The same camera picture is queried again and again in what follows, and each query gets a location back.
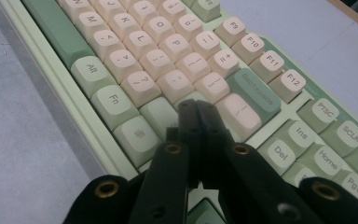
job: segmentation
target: mechanical keyboard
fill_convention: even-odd
[[[317,175],[358,198],[358,121],[218,0],[0,4],[108,174],[146,170],[192,98],[286,182]],[[216,199],[191,190],[188,222],[224,223]]]

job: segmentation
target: dark green spacebar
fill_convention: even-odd
[[[79,58],[95,55],[54,0],[21,0],[66,68]]]

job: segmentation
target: green keyboard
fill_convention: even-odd
[[[321,176],[358,198],[358,121],[219,0],[0,4],[107,174],[146,170],[196,99],[286,182]],[[214,190],[191,190],[188,208],[188,223],[224,223]]]

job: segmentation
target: white tabletop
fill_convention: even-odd
[[[325,0],[222,0],[358,118],[358,24]],[[61,223],[102,175],[0,10],[0,223]]]

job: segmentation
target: desk surface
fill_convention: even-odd
[[[325,0],[222,0],[358,118],[358,24]],[[61,223],[102,175],[0,9],[0,223]]]

